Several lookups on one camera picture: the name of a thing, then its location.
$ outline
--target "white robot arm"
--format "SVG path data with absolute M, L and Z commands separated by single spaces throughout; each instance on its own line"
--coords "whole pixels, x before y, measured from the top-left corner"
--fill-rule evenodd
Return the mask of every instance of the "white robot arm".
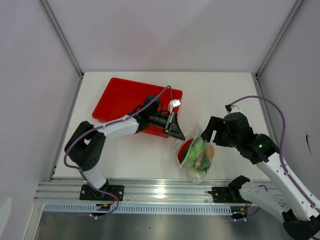
M 283 198 L 244 176 L 229 184 L 230 194 L 255 203 L 272 214 L 293 239 L 310 239 L 320 230 L 320 200 L 282 159 L 273 141 L 264 134 L 254 134 L 239 107 L 227 105 L 226 108 L 228 115 L 224 118 L 212 116 L 208 124 L 207 129 L 216 131 L 213 142 L 218 146 L 237 148 L 243 157 L 270 178 Z
M 180 101 L 173 99 L 169 103 L 169 111 L 158 110 L 161 103 L 159 95 L 148 96 L 143 105 L 137 106 L 133 112 L 103 125 L 94 126 L 87 121 L 81 122 L 64 148 L 64 164 L 67 167 L 80 170 L 82 176 L 94 188 L 100 190 L 102 187 L 108 187 L 106 186 L 108 181 L 98 164 L 106 142 L 139 133 L 149 125 L 162 128 L 163 133 L 167 136 L 185 140 L 178 125 L 177 114 L 173 111 L 180 105 Z M 67 156 L 78 166 L 68 165 Z

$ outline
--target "white table surface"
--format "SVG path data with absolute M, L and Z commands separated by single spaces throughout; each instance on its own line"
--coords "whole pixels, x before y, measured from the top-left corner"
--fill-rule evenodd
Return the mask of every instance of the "white table surface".
M 86 72 L 66 133 L 63 148 L 82 121 L 99 124 L 92 118 L 111 78 L 122 78 L 159 86 L 171 85 L 183 91 L 178 121 L 185 133 L 197 123 L 204 129 L 210 116 L 223 118 L 225 105 L 247 95 L 256 95 L 250 73 L 228 72 Z M 247 116 L 255 133 L 268 134 L 257 99 L 237 104 Z M 116 139 L 104 146 L 99 161 L 106 178 L 179 179 L 187 177 L 174 155 L 175 139 L 138 133 Z M 267 176 L 236 149 L 215 147 L 215 156 L 206 180 L 231 180 L 244 175 L 252 180 Z M 79 177 L 77 170 L 67 168 L 61 152 L 54 177 Z

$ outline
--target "metal floor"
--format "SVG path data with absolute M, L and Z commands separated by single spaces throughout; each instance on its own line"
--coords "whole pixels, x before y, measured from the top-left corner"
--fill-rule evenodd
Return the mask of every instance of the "metal floor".
M 291 240 L 282 224 L 260 211 L 247 222 L 229 216 L 112 214 L 93 220 L 74 215 L 44 212 L 36 240 Z

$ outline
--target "vent grille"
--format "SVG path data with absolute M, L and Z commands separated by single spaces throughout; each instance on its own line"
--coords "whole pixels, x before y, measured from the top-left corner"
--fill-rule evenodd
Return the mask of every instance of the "vent grille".
M 95 203 L 50 202 L 44 207 L 47 212 L 107 213 L 98 210 Z M 162 205 L 120 203 L 114 212 L 118 214 L 171 214 L 171 215 L 232 215 L 230 206 L 216 205 Z

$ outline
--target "plastic bag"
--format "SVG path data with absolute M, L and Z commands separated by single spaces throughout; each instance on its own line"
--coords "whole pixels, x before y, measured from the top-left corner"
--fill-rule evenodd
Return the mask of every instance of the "plastic bag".
M 176 159 L 187 177 L 194 183 L 200 183 L 211 167 L 215 149 L 212 144 L 201 138 L 202 129 L 197 124 L 188 131 L 185 141 L 177 140 L 174 145 Z

